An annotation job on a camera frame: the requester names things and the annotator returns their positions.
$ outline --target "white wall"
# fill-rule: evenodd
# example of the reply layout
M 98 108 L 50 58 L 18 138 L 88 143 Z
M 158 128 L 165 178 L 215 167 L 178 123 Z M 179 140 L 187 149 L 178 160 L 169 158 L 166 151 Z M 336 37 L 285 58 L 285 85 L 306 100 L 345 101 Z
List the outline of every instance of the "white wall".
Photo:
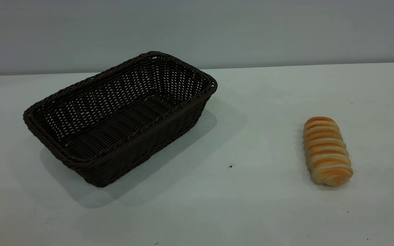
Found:
M 394 0 L 0 0 L 0 74 L 394 61 Z

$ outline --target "white table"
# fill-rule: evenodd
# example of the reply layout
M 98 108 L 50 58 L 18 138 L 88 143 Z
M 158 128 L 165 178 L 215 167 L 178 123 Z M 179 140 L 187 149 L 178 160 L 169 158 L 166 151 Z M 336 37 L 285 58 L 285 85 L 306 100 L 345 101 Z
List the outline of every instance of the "white table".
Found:
M 206 72 L 219 89 L 195 128 L 103 189 L 22 121 L 93 74 L 0 76 L 0 245 L 394 245 L 394 64 Z M 306 168 L 316 115 L 347 144 L 355 174 L 341 188 Z

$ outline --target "bread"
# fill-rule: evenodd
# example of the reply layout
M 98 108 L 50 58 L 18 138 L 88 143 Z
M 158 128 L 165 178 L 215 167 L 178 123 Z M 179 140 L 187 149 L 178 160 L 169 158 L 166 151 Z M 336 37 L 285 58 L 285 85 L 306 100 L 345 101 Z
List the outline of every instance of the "bread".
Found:
M 340 186 L 354 174 L 349 153 L 335 121 L 327 117 L 309 119 L 303 130 L 306 160 L 317 184 Z

